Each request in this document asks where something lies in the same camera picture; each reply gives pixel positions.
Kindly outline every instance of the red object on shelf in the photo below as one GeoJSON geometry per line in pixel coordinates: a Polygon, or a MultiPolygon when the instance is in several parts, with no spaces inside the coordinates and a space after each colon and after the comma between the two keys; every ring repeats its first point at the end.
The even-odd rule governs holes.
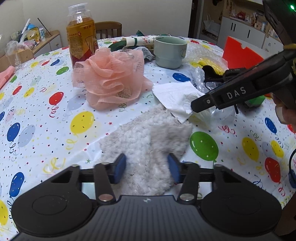
{"type": "Polygon", "coordinates": [[[242,48],[242,44],[231,37],[227,38],[223,58],[228,62],[229,69],[249,69],[264,60],[250,48],[242,48]]]}

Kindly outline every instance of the pink cloth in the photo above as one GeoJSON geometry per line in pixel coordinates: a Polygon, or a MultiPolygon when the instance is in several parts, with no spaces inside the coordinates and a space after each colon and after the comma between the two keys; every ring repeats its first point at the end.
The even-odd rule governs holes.
{"type": "Polygon", "coordinates": [[[74,87],[87,90],[86,99],[97,110],[134,100],[153,85],[144,77],[142,51],[111,52],[106,47],[97,49],[89,59],[76,62],[72,81],[74,87]]]}
{"type": "Polygon", "coordinates": [[[5,71],[0,73],[0,89],[2,89],[14,72],[15,68],[13,66],[9,66],[5,71]]]}

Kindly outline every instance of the fluffy gray cloth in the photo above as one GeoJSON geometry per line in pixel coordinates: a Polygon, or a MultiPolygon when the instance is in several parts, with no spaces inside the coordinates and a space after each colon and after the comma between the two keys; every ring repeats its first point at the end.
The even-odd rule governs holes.
{"type": "Polygon", "coordinates": [[[119,184],[119,195],[161,195],[173,185],[167,155],[181,158],[192,133],[188,122],[180,124],[159,104],[99,141],[103,151],[98,161],[113,162],[124,153],[126,170],[119,184]]]}

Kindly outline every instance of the mug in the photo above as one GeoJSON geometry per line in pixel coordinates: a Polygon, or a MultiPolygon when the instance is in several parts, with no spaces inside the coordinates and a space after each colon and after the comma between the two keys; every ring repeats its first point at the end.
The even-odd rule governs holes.
{"type": "Polygon", "coordinates": [[[154,55],[157,65],[176,69],[182,64],[187,49],[187,41],[172,36],[157,36],[154,39],[154,55]]]}

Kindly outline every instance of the tablecloth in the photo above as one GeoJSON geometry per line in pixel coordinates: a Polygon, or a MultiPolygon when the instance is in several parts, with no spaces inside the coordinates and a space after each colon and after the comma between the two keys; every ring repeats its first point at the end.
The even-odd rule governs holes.
{"type": "MultiPolygon", "coordinates": [[[[185,39],[223,54],[209,42],[185,39]]],[[[104,39],[98,44],[109,46],[118,40],[104,39]]],[[[101,155],[100,138],[159,103],[146,91],[131,103],[96,111],[89,107],[85,90],[72,87],[71,73],[69,49],[62,48],[26,62],[0,91],[0,241],[17,233],[10,208],[19,195],[71,164],[92,168],[101,155]]],[[[144,75],[154,84],[177,82],[173,74],[178,80],[191,78],[185,65],[169,70],[155,61],[145,64],[144,75]]],[[[256,109],[241,108],[228,126],[209,127],[196,118],[190,121],[193,134],[180,161],[206,168],[223,164],[285,206],[295,192],[287,177],[295,135],[289,126],[280,124],[271,99],[256,109]],[[196,151],[197,145],[203,146],[202,151],[196,151]]],[[[210,191],[209,183],[201,183],[198,198],[210,191]]]]}

